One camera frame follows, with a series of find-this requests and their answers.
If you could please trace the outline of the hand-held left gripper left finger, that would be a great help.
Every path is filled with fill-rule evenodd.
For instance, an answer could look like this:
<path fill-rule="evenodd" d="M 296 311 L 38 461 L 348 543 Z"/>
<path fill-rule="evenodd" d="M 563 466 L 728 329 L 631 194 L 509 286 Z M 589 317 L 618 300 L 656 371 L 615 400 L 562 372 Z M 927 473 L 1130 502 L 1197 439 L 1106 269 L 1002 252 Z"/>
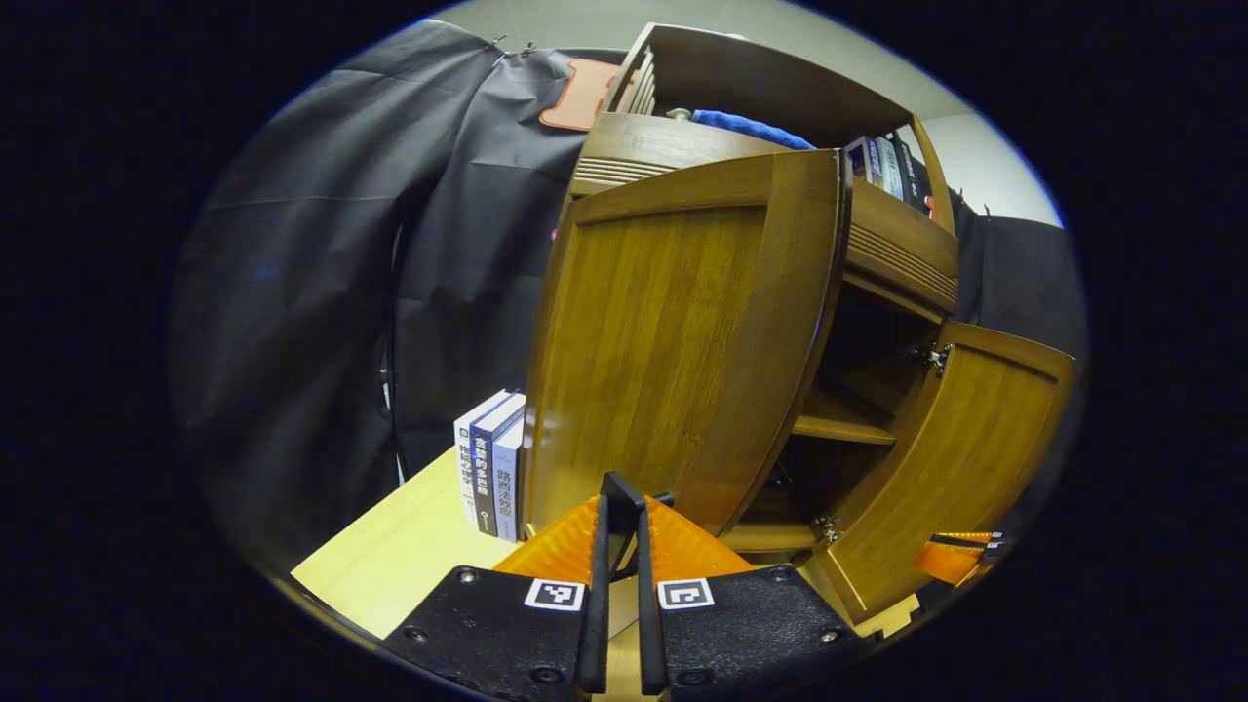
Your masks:
<path fill-rule="evenodd" d="M 489 700 L 590 700 L 605 690 L 609 516 L 588 498 L 495 568 L 457 565 L 386 650 Z"/>

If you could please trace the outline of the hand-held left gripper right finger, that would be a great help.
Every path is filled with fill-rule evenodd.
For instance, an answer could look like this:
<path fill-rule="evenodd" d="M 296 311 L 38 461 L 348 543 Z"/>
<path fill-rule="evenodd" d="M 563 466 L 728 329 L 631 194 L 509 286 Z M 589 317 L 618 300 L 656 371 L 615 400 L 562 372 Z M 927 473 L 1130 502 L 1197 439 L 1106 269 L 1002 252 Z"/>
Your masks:
<path fill-rule="evenodd" d="M 864 637 L 791 565 L 749 565 L 658 498 L 636 537 L 646 696 L 806 701 L 865 657 Z"/>

